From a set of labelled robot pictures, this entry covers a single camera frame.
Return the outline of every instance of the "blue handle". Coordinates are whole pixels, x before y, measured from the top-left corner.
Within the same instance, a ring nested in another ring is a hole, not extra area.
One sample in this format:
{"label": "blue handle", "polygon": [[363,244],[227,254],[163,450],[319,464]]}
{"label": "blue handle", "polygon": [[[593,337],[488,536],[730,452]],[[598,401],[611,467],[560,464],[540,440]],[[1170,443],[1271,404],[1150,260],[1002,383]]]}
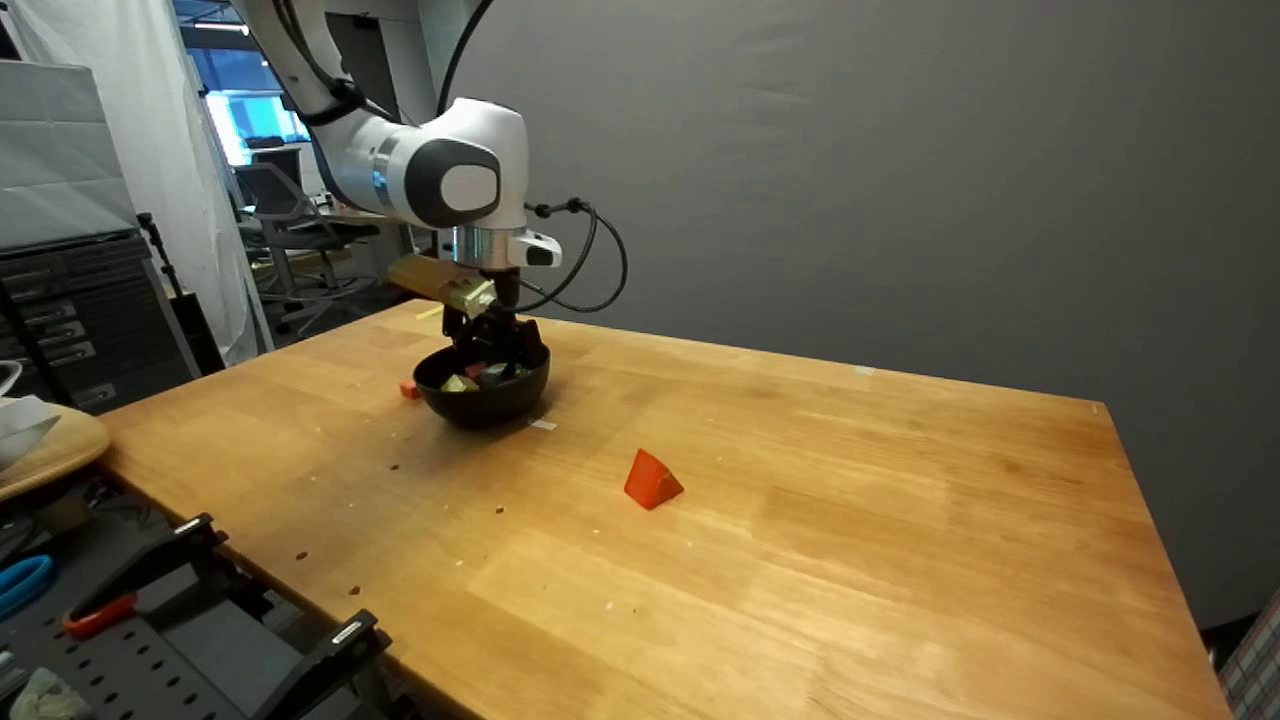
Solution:
{"label": "blue handle", "polygon": [[29,558],[0,568],[0,621],[29,607],[50,582],[50,558]]}

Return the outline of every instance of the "wooden tabletop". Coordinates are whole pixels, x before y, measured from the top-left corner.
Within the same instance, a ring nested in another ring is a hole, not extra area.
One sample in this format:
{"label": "wooden tabletop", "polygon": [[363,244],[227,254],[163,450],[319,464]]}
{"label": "wooden tabletop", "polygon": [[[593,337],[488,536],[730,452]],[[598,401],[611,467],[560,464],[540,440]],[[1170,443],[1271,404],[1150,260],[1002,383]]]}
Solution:
{"label": "wooden tabletop", "polygon": [[396,391],[437,328],[119,410],[107,467],[478,717],[1229,717],[1102,404],[542,324],[474,436]]}
{"label": "wooden tabletop", "polygon": [[44,490],[107,452],[110,436],[97,418],[54,404],[54,424],[16,464],[0,467],[0,502]]}

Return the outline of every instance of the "red triangular block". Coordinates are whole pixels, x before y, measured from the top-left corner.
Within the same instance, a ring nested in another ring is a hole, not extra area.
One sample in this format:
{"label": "red triangular block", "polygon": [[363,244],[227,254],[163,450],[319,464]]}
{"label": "red triangular block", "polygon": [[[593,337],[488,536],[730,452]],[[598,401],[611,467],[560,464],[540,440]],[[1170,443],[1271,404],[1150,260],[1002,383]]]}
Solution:
{"label": "red triangular block", "polygon": [[626,477],[625,491],[640,508],[661,508],[665,502],[678,496],[684,485],[669,473],[665,459],[656,459],[645,450],[636,450],[632,477]]}

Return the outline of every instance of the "cable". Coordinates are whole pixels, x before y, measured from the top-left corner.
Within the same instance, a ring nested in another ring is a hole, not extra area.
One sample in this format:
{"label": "cable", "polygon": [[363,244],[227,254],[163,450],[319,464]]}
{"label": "cable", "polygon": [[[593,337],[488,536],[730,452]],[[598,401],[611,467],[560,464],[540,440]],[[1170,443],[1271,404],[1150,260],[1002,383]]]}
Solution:
{"label": "cable", "polygon": [[456,66],[465,59],[465,52],[467,52],[467,46],[470,46],[470,36],[474,36],[474,30],[478,30],[478,21],[485,21],[488,3],[491,3],[491,0],[478,0],[478,3],[470,8],[470,16],[467,16],[465,34],[458,34],[458,36],[456,36],[456,46],[450,46],[450,56],[449,56],[449,69],[444,69],[444,80],[439,80],[439,95],[437,95],[437,117],[444,117],[444,114],[449,114],[449,95],[450,95]]}
{"label": "cable", "polygon": [[335,83],[335,76],[328,76],[328,69],[319,69],[319,59],[311,56],[309,50],[309,36],[292,14],[292,0],[273,0],[276,16],[279,16],[279,30],[284,36],[292,41],[292,50],[311,66],[311,74],[322,80],[322,83]]}
{"label": "cable", "polygon": [[519,281],[530,296],[540,296],[540,299],[522,304],[519,314],[534,314],[542,304],[560,304],[563,289],[583,274],[583,263],[586,263],[586,256],[597,250],[597,234],[598,234],[598,222],[593,217],[586,244],[583,244],[583,254],[575,254],[573,270],[563,274],[563,281],[556,289],[534,289],[534,286]]}
{"label": "cable", "polygon": [[[530,314],[530,307],[542,307],[542,304],[556,304],[556,307],[568,307],[568,314],[602,314],[602,307],[611,307],[625,296],[626,281],[632,281],[632,256],[626,256],[625,234],[606,217],[598,217],[586,200],[575,200],[575,198],[568,206],[530,206],[530,217],[556,217],[556,211],[586,211],[593,217],[586,244],[583,244],[583,254],[575,256],[575,263],[568,270],[568,275],[556,289],[522,286],[534,299],[522,304],[519,314]],[[580,275],[580,270],[586,263],[598,225],[602,225],[602,234],[606,234],[606,242],[615,250],[615,260],[619,260],[615,286],[597,304],[568,304],[560,296]]]}

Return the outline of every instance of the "gray wall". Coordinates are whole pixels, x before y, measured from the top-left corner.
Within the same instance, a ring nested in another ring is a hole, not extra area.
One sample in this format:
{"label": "gray wall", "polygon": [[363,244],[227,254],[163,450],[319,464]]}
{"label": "gray wall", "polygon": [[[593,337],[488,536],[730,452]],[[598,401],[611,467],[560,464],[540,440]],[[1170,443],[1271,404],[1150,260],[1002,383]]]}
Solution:
{"label": "gray wall", "polygon": [[626,234],[602,324],[1100,397],[1197,617],[1280,587],[1276,0],[506,0],[458,93]]}

